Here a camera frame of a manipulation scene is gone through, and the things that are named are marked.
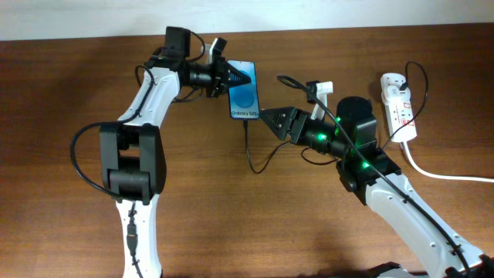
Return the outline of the blue screen Galaxy smartphone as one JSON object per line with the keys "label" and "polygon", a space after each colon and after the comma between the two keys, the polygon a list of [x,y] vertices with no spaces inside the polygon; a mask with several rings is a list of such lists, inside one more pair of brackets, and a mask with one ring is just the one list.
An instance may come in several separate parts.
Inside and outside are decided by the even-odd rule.
{"label": "blue screen Galaxy smartphone", "polygon": [[228,63],[251,79],[250,83],[229,89],[230,117],[235,120],[258,120],[259,95],[254,62],[229,60]]}

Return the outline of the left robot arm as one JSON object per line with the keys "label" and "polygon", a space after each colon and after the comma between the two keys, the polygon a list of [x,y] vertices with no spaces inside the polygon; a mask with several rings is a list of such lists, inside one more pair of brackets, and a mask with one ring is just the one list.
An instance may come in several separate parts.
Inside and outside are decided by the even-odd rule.
{"label": "left robot arm", "polygon": [[127,111],[100,128],[103,187],[116,202],[123,230],[125,277],[161,277],[157,251],[157,203],[167,178],[160,128],[184,86],[208,97],[252,82],[222,55],[226,40],[203,44],[205,63],[190,57],[194,33],[167,27],[164,46],[143,64],[144,78]]}

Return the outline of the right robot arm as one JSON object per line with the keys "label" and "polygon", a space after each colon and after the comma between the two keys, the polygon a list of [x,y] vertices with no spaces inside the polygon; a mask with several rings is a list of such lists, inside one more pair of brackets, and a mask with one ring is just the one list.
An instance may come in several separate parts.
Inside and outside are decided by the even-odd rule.
{"label": "right robot arm", "polygon": [[493,259],[442,220],[377,146],[369,100],[343,98],[331,123],[296,107],[264,109],[260,117],[279,139],[337,158],[345,189],[391,226],[430,277],[493,275]]}

